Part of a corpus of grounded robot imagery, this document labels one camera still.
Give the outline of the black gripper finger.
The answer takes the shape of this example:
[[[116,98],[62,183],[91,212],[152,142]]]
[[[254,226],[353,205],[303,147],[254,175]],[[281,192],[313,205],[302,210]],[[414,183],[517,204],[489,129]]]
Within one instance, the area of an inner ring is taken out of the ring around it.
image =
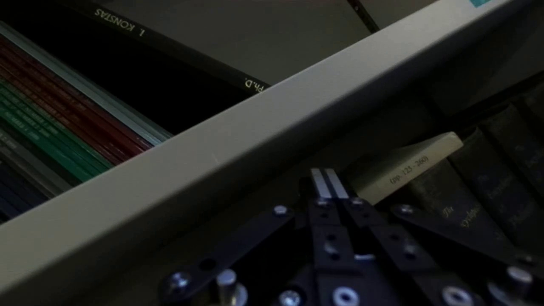
[[[363,204],[363,200],[359,197],[354,197],[349,193],[349,190],[346,188],[344,181],[341,180],[341,176],[337,175],[337,171],[334,168],[327,168],[325,176],[330,183],[330,188],[332,188],[336,198],[347,200],[353,205]]]
[[[319,205],[329,205],[330,200],[334,198],[330,187],[329,187],[329,180],[324,173],[322,168],[313,168],[312,170],[312,181],[313,181],[313,188],[315,188],[315,200]]]

